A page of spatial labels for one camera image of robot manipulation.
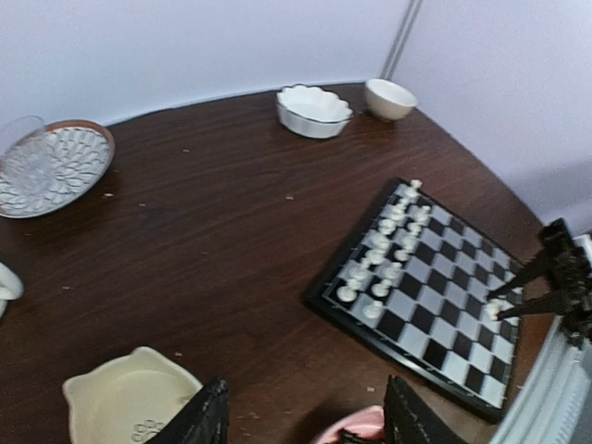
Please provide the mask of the white rook corner piece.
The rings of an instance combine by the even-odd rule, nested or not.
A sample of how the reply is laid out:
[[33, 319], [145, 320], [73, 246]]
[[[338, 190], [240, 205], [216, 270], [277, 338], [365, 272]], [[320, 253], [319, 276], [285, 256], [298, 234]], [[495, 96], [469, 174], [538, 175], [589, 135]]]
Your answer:
[[359, 281], [351, 281], [337, 289], [337, 297], [342, 302], [353, 302], [357, 299], [360, 290]]

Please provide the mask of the white queen piece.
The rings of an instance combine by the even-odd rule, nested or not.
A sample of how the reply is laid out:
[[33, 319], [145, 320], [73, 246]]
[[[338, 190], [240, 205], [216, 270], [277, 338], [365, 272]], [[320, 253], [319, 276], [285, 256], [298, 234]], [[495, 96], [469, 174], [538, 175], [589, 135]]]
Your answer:
[[387, 250], [390, 246], [390, 239], [386, 235], [377, 231], [370, 235], [369, 240], [373, 245], [373, 249]]

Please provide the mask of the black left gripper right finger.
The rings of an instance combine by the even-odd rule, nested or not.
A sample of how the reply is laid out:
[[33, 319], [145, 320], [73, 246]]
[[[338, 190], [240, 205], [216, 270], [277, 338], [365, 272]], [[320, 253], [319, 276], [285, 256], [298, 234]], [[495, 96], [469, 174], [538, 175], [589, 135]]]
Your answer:
[[386, 443], [465, 443], [401, 377], [388, 377], [383, 410]]

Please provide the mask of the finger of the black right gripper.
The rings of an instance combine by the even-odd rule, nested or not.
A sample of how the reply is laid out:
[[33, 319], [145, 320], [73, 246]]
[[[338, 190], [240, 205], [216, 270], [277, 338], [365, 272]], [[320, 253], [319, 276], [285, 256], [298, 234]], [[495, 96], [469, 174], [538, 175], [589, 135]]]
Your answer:
[[555, 314], [564, 315], [569, 312], [569, 303], [562, 301], [557, 295], [528, 300], [497, 314], [497, 319], [520, 317], [522, 315]]
[[525, 284], [544, 275], [550, 268], [549, 254], [544, 250], [538, 252], [522, 269], [507, 283], [491, 291], [487, 299], [499, 299], [515, 288], [523, 287]]

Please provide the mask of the white chess piece tall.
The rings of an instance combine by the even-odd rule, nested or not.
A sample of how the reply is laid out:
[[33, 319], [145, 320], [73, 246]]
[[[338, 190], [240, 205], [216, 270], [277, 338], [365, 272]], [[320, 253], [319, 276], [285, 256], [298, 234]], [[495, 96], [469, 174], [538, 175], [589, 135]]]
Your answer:
[[378, 231], [382, 234], [389, 235], [397, 228], [397, 226], [398, 224], [395, 220], [390, 218], [382, 218], [378, 222]]
[[407, 216], [407, 209], [407, 205], [392, 205], [388, 213], [388, 218], [395, 223], [400, 223]]

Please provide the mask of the white knight piece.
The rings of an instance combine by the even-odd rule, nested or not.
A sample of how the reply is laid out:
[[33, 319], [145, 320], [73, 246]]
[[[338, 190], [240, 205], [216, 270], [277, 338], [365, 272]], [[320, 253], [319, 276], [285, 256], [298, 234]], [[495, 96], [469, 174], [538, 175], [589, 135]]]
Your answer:
[[360, 263], [352, 262], [348, 274], [353, 279], [364, 280], [370, 274], [370, 265], [371, 263], [366, 258], [364, 258]]

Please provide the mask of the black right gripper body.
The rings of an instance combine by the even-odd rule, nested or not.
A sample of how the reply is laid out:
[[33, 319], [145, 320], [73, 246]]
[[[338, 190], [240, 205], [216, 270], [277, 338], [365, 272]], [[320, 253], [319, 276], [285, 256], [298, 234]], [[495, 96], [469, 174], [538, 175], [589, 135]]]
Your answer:
[[546, 278], [561, 296], [561, 327], [571, 345], [583, 347], [591, 331], [591, 260], [563, 218], [543, 227], [538, 237], [549, 257]]

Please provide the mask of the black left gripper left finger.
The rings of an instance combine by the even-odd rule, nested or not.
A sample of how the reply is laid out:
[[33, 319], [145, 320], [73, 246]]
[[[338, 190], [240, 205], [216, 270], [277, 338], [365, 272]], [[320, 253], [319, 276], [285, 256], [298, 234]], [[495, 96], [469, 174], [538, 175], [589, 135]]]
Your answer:
[[214, 377], [152, 438], [152, 444], [228, 443], [228, 382]]

